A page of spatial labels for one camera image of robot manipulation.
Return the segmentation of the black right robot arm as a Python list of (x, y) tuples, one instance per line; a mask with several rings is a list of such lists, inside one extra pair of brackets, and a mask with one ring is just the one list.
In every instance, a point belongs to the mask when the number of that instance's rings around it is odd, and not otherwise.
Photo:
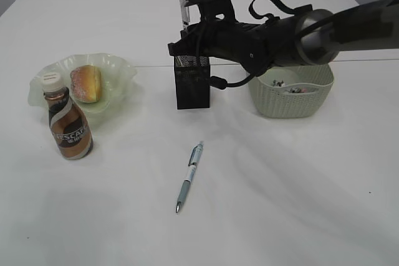
[(168, 44), (169, 54), (230, 60), (260, 76), (273, 65), (322, 65), (339, 52), (398, 48), (398, 0), (374, 1), (338, 13), (310, 4), (291, 9), (281, 0), (270, 1), (288, 17), (262, 16), (250, 6), (250, 14), (265, 18), (265, 23), (193, 24), (179, 41)]

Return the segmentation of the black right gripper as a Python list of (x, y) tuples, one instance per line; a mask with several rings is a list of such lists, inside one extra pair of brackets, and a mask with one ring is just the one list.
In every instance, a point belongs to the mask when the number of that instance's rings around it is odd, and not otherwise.
[(171, 56), (216, 57), (239, 63), (246, 70), (268, 66), (268, 46), (261, 25), (226, 21), (199, 22), (183, 29), (181, 39), (168, 44)]

